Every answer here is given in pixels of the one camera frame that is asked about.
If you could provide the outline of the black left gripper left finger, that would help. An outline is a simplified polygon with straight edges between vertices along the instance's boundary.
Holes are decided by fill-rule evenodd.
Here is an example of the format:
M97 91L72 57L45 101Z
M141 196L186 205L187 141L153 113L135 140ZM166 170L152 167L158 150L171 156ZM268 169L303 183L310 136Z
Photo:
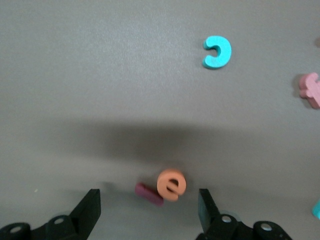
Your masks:
M86 240L101 216L101 192L90 189L68 215L58 215L31 229L26 222L8 224L0 229L2 240Z

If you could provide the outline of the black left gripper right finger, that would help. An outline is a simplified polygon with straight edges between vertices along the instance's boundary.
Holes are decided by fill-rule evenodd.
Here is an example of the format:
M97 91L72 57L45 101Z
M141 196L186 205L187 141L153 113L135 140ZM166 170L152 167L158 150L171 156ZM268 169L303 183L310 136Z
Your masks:
M202 233L198 240L290 240L289 234L271 221L257 221L253 227L234 216L220 213L210 191L198 190L198 216Z

